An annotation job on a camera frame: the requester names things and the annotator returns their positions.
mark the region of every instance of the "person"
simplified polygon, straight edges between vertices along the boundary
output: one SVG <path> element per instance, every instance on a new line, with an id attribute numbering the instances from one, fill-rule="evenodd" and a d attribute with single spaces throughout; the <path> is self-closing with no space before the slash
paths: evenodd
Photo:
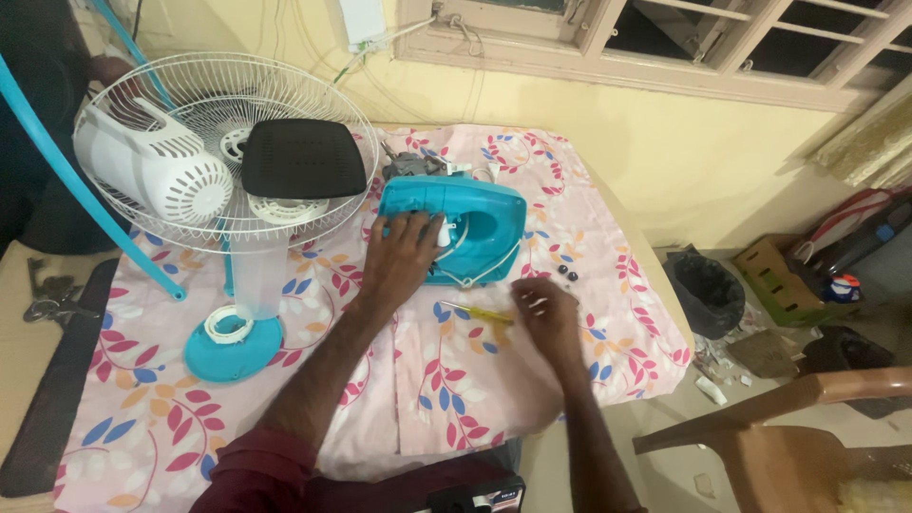
<path id="1" fill-rule="evenodd" d="M 393 313 L 424 282 L 440 252 L 442 215 L 403 214 L 371 227 L 363 287 L 336 326 L 289 379 L 255 427 L 219 451 L 212 485 L 193 512 L 422 511 L 431 491 L 511 476 L 484 451 L 424 466 L 378 483 L 315 476 L 316 454 L 358 361 Z M 513 282 L 513 300 L 536 348 L 564 391 L 570 485 L 576 513 L 645 512 L 612 446 L 583 362 L 577 302 L 543 277 Z"/>

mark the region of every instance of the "transparent plastic pole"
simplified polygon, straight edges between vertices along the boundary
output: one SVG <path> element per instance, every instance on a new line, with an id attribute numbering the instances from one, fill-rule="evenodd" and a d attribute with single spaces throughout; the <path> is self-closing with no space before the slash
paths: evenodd
<path id="1" fill-rule="evenodd" d="M 234 304 L 241 319 L 266 320 L 279 313 L 288 236 L 231 237 Z"/>

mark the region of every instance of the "window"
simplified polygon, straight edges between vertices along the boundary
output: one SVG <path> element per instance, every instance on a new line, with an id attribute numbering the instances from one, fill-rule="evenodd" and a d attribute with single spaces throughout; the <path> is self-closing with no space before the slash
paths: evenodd
<path id="1" fill-rule="evenodd" d="M 912 70 L 912 0 L 433 5 L 438 21 L 397 41 L 399 58 L 836 112 L 864 110 Z M 431 9 L 399 0 L 399 22 Z"/>

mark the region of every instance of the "curtain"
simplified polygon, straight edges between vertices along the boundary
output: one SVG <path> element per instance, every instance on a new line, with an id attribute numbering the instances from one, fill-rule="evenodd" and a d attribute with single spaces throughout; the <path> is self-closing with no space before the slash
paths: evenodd
<path id="1" fill-rule="evenodd" d="M 891 188 L 912 176 L 912 77 L 826 143 L 811 161 L 852 185 Z"/>

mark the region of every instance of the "window frame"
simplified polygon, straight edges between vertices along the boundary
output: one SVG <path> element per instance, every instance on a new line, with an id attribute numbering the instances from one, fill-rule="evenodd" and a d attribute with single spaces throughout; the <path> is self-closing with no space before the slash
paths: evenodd
<path id="1" fill-rule="evenodd" d="M 883 96 L 884 91 L 849 87 L 849 80 L 860 73 L 883 49 L 912 53 L 912 48 L 891 44 L 896 36 L 912 25 L 912 0 L 887 0 L 882 4 L 882 10 L 878 11 L 840 4 L 835 0 L 751 0 L 734 14 L 742 19 L 746 16 L 748 21 L 732 19 L 731 29 L 699 62 L 605 50 L 605 44 L 611 37 L 626 1 L 587 0 L 583 15 L 576 15 L 575 35 L 572 38 L 563 37 L 564 41 L 537 37 L 541 32 L 536 33 L 534 30 L 525 34 L 497 30 L 493 28 L 496 25 L 492 25 L 491 20 L 488 20 L 486 26 L 473 26 L 469 20 L 465 20 L 483 39 L 483 57 L 468 55 L 466 50 L 469 42 L 458 28 L 435 22 L 399 38 L 395 45 L 396 57 L 704 98 L 856 113 L 874 104 Z M 676 0 L 648 1 L 665 5 L 680 4 Z M 865 14 L 868 18 L 848 37 L 813 28 L 795 28 L 796 26 L 779 21 L 792 1 L 839 8 Z M 446 0 L 441 12 L 443 17 L 457 14 L 448 9 L 448 5 L 453 5 L 453 2 L 473 1 Z M 426 20 L 430 15 L 431 4 L 432 0 L 399 0 L 400 26 Z M 511 12 L 523 10 L 498 7 L 510 9 Z M 702 6 L 698 5 L 692 10 L 700 8 Z M 812 31 L 816 36 L 843 42 L 810 78 L 757 70 L 743 71 L 742 64 L 774 27 Z"/>

